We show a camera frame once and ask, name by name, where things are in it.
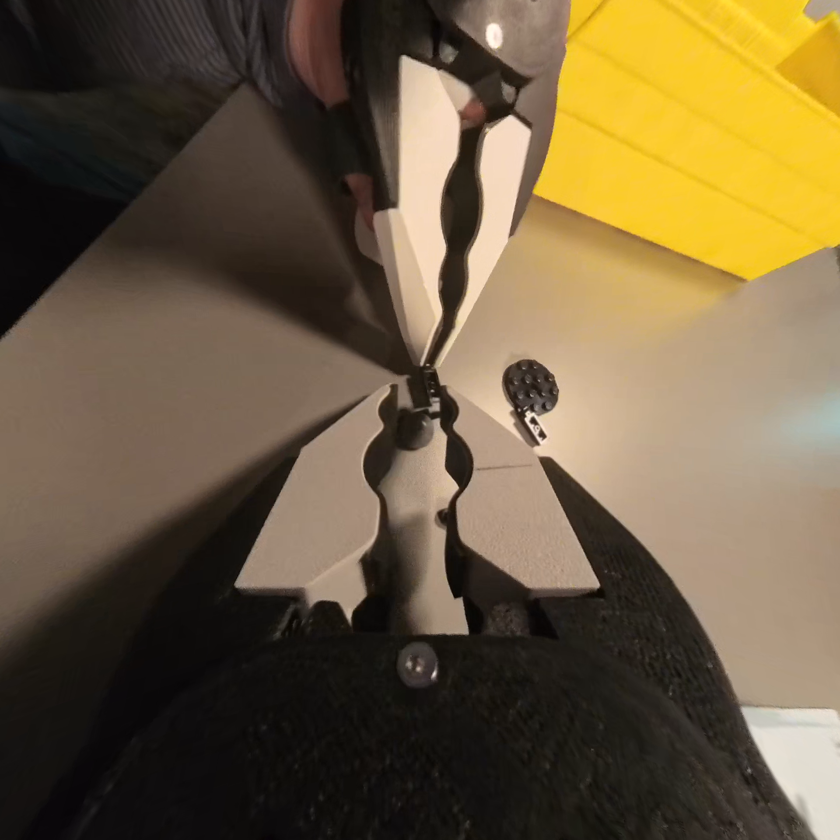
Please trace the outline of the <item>lego instruction booklet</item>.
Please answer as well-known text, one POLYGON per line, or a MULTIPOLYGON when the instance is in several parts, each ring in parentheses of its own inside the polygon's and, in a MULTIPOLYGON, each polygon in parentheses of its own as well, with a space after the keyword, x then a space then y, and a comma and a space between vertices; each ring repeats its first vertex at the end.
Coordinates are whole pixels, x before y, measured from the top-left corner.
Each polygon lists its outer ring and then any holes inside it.
POLYGON ((742 707, 753 740, 804 823, 839 838, 839 716, 833 709, 742 707))

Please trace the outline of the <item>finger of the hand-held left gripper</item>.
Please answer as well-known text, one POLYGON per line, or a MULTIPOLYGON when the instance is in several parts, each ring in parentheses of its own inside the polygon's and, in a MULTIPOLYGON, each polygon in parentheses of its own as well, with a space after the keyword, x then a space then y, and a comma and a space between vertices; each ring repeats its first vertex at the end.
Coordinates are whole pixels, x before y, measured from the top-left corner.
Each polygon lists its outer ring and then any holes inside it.
POLYGON ((445 309, 434 364, 452 349, 508 244, 530 140, 530 127, 517 117, 486 124, 477 134, 467 177, 476 193, 476 222, 458 261, 460 291, 454 306, 445 309))
POLYGON ((464 82, 409 56, 397 61, 396 93, 397 198, 374 214, 374 232, 410 358, 436 364, 461 330, 445 327, 440 299, 445 188, 462 129, 483 125, 487 110, 464 82))

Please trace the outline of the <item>person's left hand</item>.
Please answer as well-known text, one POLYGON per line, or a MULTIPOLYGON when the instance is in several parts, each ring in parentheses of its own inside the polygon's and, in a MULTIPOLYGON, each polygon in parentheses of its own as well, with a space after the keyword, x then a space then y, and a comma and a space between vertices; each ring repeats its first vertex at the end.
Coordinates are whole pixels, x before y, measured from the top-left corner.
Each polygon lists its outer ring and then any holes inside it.
POLYGON ((373 229, 374 184, 361 133, 350 103, 343 58, 343 1, 290 4, 288 55, 304 87, 322 106, 332 168, 373 229))

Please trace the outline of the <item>round black studded lego plate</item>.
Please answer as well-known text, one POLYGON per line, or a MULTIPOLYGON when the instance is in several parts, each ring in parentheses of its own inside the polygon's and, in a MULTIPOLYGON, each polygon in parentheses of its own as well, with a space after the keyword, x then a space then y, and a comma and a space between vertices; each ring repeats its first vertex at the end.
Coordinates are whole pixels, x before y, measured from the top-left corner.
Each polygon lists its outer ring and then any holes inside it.
POLYGON ((557 380, 537 360, 522 359, 511 363, 502 375, 501 384, 516 413, 531 412, 541 416, 558 405, 560 390, 557 380))

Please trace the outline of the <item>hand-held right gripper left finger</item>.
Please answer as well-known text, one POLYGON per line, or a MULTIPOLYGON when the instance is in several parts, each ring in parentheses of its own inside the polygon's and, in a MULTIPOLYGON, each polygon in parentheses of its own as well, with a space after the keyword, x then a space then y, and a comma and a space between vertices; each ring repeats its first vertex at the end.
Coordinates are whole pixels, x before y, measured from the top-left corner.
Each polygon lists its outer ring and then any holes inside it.
POLYGON ((383 433, 388 384, 365 397, 301 449, 234 583, 247 595, 277 595, 308 613, 320 602, 346 617, 368 595, 364 559, 382 509, 364 460, 383 433))

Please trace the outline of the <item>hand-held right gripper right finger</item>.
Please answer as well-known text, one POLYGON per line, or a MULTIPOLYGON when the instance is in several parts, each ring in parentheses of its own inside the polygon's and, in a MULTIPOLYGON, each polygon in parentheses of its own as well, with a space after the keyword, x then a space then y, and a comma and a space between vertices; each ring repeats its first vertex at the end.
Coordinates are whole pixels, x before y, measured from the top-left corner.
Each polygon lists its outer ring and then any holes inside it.
POLYGON ((445 562, 456 597, 536 601, 600 583, 545 470, 519 436, 451 387, 442 394, 445 562))

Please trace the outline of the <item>yellow plastic bin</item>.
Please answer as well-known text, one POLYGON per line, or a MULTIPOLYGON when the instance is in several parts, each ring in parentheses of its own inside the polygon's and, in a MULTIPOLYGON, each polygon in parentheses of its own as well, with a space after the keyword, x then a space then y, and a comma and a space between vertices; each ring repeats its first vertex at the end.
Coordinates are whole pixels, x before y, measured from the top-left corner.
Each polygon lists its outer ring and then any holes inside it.
POLYGON ((838 12, 575 1, 534 193, 753 280, 838 245, 838 12))

